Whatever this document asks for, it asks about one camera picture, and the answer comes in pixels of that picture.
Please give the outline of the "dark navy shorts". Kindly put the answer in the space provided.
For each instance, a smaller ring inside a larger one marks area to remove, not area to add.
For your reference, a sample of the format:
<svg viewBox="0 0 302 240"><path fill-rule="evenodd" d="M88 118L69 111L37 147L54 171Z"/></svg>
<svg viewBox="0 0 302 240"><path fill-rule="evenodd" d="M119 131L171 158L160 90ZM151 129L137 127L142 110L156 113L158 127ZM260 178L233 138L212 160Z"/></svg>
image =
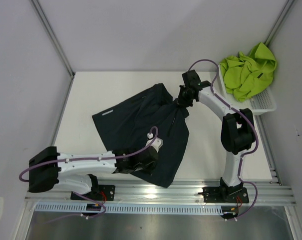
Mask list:
<svg viewBox="0 0 302 240"><path fill-rule="evenodd" d="M151 127L158 128L163 141L159 159L151 174L136 171L134 176L167 188L173 182L183 159L189 131L185 119L189 112L176 105L162 83L128 98L92 116L95 127L108 151L137 151L147 142Z"/></svg>

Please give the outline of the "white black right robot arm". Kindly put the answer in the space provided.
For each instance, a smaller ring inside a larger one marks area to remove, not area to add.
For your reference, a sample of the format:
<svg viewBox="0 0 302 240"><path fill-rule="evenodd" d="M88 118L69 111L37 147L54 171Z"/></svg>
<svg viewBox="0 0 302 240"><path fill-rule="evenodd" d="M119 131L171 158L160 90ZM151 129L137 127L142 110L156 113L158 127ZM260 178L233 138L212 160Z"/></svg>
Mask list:
<svg viewBox="0 0 302 240"><path fill-rule="evenodd" d="M200 102L222 121L221 143L227 152L225 170L218 187L203 188L204 200L207 203L235 202L245 190L240 177L243 158L257 140L253 113L248 108L231 107L217 94L212 83L200 80L195 70L183 73L182 79L184 84L180 85L177 105L187 108L193 101Z"/></svg>

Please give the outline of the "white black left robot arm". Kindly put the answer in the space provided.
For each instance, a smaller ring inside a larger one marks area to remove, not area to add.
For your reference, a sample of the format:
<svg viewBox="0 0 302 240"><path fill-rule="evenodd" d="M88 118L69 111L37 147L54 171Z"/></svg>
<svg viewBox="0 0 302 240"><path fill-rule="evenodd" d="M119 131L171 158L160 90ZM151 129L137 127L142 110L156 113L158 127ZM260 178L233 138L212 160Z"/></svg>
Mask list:
<svg viewBox="0 0 302 240"><path fill-rule="evenodd" d="M94 200L99 195L97 173L151 174L159 157L159 147L141 150L112 150L105 153L73 155L59 153L49 146L29 160L28 191L44 193L52 189L66 190Z"/></svg>

